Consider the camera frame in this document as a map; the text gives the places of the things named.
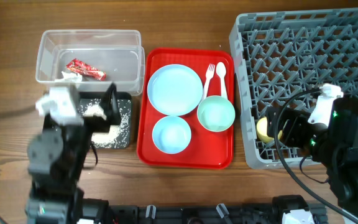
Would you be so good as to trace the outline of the yellow cup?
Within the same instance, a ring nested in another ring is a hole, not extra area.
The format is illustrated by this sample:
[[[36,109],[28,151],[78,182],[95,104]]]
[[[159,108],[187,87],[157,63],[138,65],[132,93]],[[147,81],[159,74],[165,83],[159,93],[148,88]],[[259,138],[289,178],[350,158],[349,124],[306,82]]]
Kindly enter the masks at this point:
[[[256,124],[257,137],[264,143],[273,141],[272,137],[267,135],[267,118],[264,116],[260,118]]]

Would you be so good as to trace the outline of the red snack wrapper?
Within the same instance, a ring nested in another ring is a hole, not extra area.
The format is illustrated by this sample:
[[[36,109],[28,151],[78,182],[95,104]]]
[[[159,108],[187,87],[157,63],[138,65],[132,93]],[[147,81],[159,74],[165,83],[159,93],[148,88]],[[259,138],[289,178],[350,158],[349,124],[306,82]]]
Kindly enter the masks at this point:
[[[106,73],[98,70],[87,63],[74,58],[71,62],[66,65],[66,68],[72,72],[78,73],[80,75],[88,76],[99,81],[105,81]]]

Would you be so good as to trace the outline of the white tissue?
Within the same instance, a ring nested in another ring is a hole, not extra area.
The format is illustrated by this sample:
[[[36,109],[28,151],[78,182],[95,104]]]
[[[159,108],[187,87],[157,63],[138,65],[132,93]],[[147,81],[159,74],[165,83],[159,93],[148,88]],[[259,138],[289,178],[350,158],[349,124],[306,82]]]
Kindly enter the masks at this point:
[[[82,82],[83,77],[78,73],[63,72],[61,71],[62,77],[55,79],[56,82]]]

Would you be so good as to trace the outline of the large light blue plate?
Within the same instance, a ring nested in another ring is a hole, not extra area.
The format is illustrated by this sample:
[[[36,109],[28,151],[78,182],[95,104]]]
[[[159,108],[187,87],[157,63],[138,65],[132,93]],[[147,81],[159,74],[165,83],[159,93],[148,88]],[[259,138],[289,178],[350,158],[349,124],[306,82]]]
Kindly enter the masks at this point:
[[[201,102],[203,84],[190,67],[170,64],[157,69],[147,84],[147,98],[160,113],[182,116],[192,112]]]

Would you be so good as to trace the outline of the small light blue bowl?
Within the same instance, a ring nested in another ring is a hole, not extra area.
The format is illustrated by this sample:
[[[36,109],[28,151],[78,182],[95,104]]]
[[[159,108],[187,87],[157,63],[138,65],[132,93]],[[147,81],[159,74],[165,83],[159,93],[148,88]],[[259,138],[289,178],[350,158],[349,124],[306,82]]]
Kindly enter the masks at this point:
[[[152,140],[159,151],[165,154],[178,154],[190,144],[191,128],[179,116],[165,116],[153,127]]]

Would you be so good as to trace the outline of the mint green bowl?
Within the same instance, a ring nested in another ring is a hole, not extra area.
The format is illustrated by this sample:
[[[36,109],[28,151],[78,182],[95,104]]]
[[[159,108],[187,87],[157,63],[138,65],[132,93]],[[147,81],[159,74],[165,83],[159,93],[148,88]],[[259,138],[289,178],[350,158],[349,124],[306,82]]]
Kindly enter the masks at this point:
[[[215,133],[229,129],[236,117],[233,104],[228,99],[217,95],[202,100],[196,114],[200,125]]]

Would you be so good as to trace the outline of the white plastic spoon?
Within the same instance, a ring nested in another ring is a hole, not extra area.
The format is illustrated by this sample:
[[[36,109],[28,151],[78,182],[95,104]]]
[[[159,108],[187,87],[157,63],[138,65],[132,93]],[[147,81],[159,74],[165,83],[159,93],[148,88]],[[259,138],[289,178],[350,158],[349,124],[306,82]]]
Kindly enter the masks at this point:
[[[223,62],[219,62],[216,65],[216,73],[217,73],[218,77],[220,78],[221,96],[223,98],[227,99],[227,90],[226,90],[226,83],[225,83],[226,67]]]

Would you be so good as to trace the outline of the white plastic fork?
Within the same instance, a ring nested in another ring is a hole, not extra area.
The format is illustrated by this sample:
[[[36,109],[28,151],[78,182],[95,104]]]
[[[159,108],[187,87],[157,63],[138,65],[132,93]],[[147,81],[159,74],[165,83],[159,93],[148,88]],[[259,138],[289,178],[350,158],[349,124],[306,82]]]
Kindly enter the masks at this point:
[[[211,63],[211,64],[209,64],[208,69],[206,71],[206,80],[204,83],[203,96],[202,96],[201,100],[204,100],[208,95],[209,84],[210,84],[211,79],[214,76],[214,72],[215,72],[215,64]]]

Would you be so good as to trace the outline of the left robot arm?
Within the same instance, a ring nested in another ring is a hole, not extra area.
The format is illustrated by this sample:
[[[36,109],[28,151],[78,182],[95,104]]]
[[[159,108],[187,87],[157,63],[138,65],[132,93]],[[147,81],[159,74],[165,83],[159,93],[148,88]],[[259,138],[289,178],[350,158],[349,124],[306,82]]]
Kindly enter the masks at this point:
[[[28,145],[32,178],[25,206],[28,223],[114,223],[108,201],[85,199],[78,181],[94,133],[121,122],[115,84],[97,93],[102,115],[78,112],[83,94],[74,86],[55,86],[35,104],[44,117],[42,132]]]

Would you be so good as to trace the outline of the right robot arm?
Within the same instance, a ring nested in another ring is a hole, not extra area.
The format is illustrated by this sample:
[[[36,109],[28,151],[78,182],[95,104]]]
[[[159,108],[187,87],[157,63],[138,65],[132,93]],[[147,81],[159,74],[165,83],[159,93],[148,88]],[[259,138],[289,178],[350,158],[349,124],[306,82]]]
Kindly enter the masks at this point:
[[[277,124],[282,143],[303,150],[327,169],[328,183],[337,204],[358,218],[358,98],[338,98],[329,110],[329,122],[308,122],[304,111],[267,108],[269,136]]]

